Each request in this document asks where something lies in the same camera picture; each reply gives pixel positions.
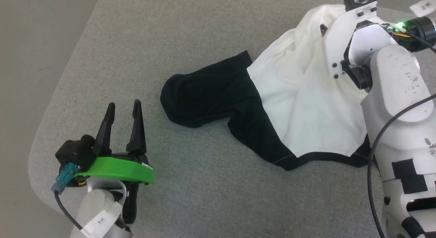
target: white cable label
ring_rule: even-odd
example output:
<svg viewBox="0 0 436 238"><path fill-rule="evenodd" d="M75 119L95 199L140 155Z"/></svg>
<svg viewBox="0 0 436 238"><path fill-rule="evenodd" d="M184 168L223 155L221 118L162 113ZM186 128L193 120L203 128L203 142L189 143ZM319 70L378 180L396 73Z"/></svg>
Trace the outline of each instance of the white cable label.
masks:
<svg viewBox="0 0 436 238"><path fill-rule="evenodd" d="M118 216L121 214L123 206L115 202L109 213L102 210L94 218L92 218L80 231L88 238L103 238L109 231Z"/></svg>
<svg viewBox="0 0 436 238"><path fill-rule="evenodd" d="M417 17L426 16L436 10L435 0L421 0L418 3L410 6L410 10Z"/></svg>

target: screw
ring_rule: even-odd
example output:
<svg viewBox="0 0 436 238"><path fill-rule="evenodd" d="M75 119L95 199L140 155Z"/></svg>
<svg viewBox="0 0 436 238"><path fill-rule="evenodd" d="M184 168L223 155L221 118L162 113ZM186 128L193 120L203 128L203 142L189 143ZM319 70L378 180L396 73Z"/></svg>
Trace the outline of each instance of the screw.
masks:
<svg viewBox="0 0 436 238"><path fill-rule="evenodd" d="M389 205L389 203L391 202L391 197L390 196L386 196L385 198L383 198L383 202L385 203L385 205Z"/></svg>

